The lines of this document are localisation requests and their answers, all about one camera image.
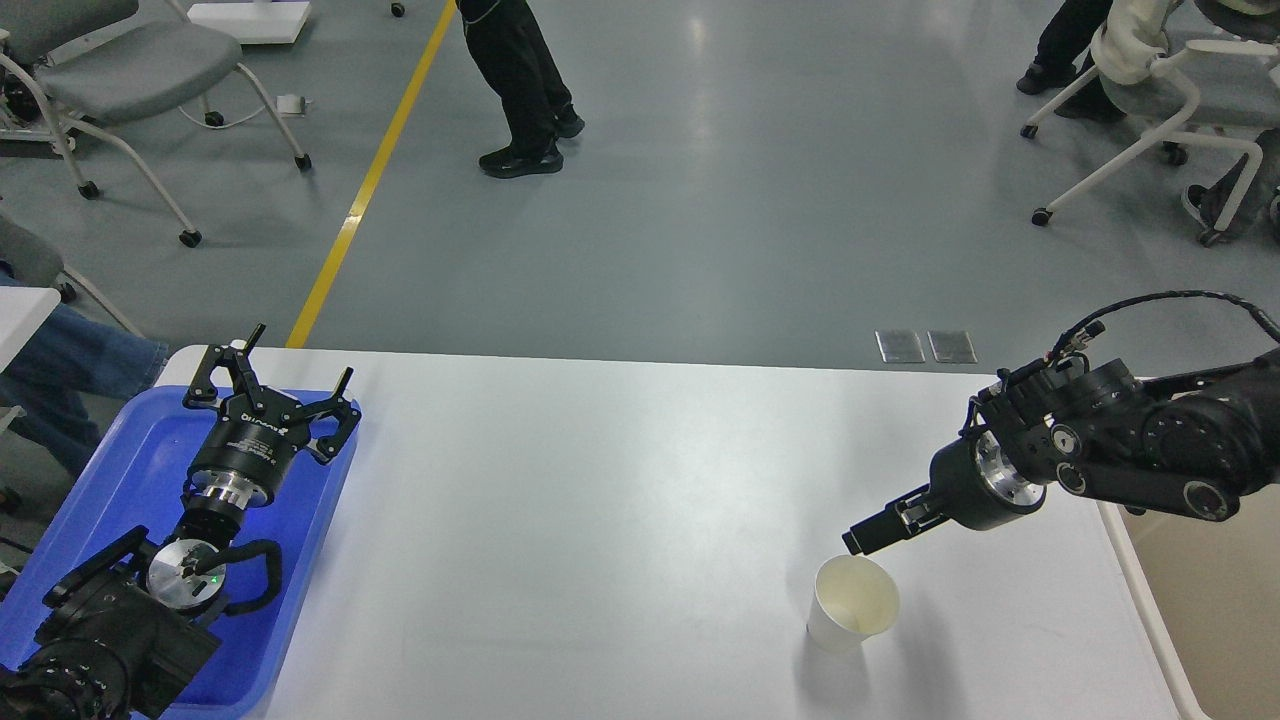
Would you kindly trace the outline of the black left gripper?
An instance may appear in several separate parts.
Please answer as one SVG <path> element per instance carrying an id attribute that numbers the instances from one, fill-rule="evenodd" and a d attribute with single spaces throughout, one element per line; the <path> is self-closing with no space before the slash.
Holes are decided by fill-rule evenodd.
<path id="1" fill-rule="evenodd" d="M 330 464 L 360 424 L 361 411 L 346 397 L 355 374 L 347 366 L 325 398 L 303 405 L 297 397 L 268 391 L 259 383 L 250 355 L 266 327 L 259 323 L 243 346 L 210 345 L 183 397 L 187 409 L 211 409 L 212 429 L 187 470 L 186 495 L 204 496 L 238 509 L 265 507 L 275 501 L 285 475 L 305 447 L 320 465 Z M 227 372 L 230 393 L 219 395 L 212 380 Z M 316 436 L 315 421 L 333 419 L 335 429 Z"/>

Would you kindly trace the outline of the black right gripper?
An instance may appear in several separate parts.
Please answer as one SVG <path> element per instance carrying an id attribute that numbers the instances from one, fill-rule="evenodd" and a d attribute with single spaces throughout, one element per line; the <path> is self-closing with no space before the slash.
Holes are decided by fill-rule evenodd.
<path id="1" fill-rule="evenodd" d="M 993 529 L 1037 512 L 1044 500 L 1046 488 L 1025 479 L 995 436 L 982 432 L 938 450 L 927 486 L 854 524 L 841 538 L 852 556 L 870 556 L 945 520 Z"/>

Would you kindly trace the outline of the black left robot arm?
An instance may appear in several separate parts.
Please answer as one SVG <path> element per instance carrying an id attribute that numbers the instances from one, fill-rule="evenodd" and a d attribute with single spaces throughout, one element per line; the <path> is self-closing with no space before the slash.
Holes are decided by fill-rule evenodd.
<path id="1" fill-rule="evenodd" d="M 244 347 L 132 400 L 3 607 L 5 719 L 237 719 L 275 676 L 353 459 L 346 396 Z"/>

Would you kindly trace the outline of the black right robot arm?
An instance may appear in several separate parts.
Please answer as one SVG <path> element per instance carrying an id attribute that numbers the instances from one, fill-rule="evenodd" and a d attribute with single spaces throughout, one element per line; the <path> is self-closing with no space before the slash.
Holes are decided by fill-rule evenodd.
<path id="1" fill-rule="evenodd" d="M 1193 297 L 1171 290 L 1110 304 L 1041 357 L 1000 369 L 966 401 L 928 482 L 850 527 L 847 551 L 869 556 L 946 521 L 989 530 L 1038 511 L 1050 486 L 1137 514 L 1233 518 L 1243 497 L 1277 482 L 1277 351 L 1146 380 L 1121 360 L 1092 366 L 1085 355 L 1106 315 Z"/>

